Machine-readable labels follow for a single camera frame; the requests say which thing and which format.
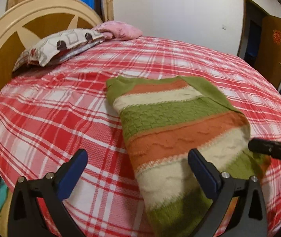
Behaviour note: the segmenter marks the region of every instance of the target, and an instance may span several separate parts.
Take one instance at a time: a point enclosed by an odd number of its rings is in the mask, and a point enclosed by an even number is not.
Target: teal cloth
[[[7,199],[7,195],[8,195],[8,187],[5,184],[4,180],[1,179],[1,181],[0,181],[0,212]]]

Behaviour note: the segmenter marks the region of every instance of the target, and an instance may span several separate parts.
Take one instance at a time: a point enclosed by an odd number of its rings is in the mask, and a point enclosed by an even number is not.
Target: pink blanket
[[[143,35],[140,29],[120,21],[108,21],[92,29],[102,33],[106,40],[126,41]]]

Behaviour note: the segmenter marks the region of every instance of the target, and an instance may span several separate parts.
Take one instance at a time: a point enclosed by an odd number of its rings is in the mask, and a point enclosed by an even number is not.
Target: wooden door
[[[262,21],[261,42],[253,66],[276,89],[281,82],[281,18],[266,16]]]

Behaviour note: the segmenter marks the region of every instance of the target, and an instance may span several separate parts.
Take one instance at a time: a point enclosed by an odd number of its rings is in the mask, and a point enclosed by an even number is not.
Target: door frame
[[[263,11],[267,16],[270,15],[265,9],[263,9],[260,5],[258,5],[253,0],[243,0],[243,22],[242,22],[242,31],[241,31],[241,36],[240,36],[240,42],[239,42],[239,48],[238,48],[237,56],[239,56],[239,54],[240,54],[240,48],[241,48],[241,44],[242,44],[242,37],[243,37],[243,34],[245,32],[245,28],[246,28],[246,4],[247,4],[247,2],[250,2],[253,5],[255,5],[258,9]]]

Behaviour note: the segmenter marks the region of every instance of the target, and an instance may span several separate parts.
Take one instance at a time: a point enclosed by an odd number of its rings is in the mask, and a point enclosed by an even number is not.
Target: blue gripper pad
[[[220,183],[212,174],[218,172],[215,166],[207,162],[197,149],[190,150],[187,160],[205,196],[208,199],[216,200],[218,197],[218,190],[220,189]]]
[[[68,199],[75,188],[83,170],[88,163],[88,153],[83,150],[76,160],[74,160],[65,173],[64,177],[60,180],[57,188],[57,197],[60,201]]]

